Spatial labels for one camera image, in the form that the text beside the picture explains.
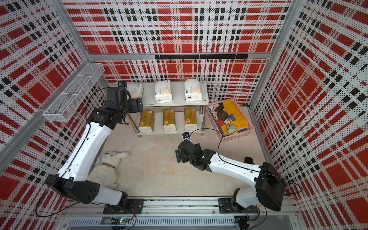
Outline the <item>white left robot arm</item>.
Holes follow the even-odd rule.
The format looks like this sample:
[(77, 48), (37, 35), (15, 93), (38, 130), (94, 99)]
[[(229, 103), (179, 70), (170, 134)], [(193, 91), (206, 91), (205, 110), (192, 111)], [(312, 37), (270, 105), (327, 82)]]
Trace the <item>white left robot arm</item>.
[(104, 107), (92, 111), (76, 149), (57, 174), (47, 176), (45, 184), (59, 195), (83, 204), (104, 204), (126, 210), (127, 193), (87, 178), (115, 126), (122, 124), (130, 113), (142, 110), (142, 99), (133, 99), (126, 87), (108, 87)]

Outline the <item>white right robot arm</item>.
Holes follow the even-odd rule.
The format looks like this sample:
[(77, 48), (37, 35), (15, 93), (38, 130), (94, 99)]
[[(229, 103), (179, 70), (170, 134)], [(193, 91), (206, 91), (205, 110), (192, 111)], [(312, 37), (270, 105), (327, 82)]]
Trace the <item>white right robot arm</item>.
[(281, 211), (286, 180), (269, 163), (242, 163), (224, 157), (210, 149), (202, 149), (190, 139), (183, 140), (175, 151), (177, 162), (189, 162), (201, 171), (221, 173), (246, 183), (246, 189), (236, 189), (232, 197), (234, 210), (240, 212), (252, 205), (263, 205)]

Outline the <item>white tissue pack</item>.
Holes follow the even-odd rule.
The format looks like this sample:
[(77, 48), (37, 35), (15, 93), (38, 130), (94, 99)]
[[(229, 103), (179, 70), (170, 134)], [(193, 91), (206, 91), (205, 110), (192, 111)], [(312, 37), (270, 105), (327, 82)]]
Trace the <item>white tissue pack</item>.
[(184, 82), (186, 101), (201, 101), (202, 92), (199, 79), (188, 79)]
[(129, 91), (132, 99), (137, 99), (143, 96), (144, 86), (142, 83), (128, 83), (127, 90)]
[(172, 102), (173, 95), (169, 80), (157, 81), (154, 84), (155, 101), (157, 104)]

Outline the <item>gold tissue pack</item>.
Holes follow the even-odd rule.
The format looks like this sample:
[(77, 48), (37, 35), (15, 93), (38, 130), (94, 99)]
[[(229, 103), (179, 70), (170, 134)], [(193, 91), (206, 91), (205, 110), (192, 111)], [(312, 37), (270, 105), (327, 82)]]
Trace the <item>gold tissue pack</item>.
[(185, 108), (185, 130), (191, 131), (197, 129), (197, 118), (195, 108)]
[(153, 133), (155, 124), (155, 114), (152, 110), (145, 110), (141, 112), (139, 131), (142, 134)]
[(164, 132), (176, 131), (175, 111), (173, 109), (163, 110), (163, 130)]

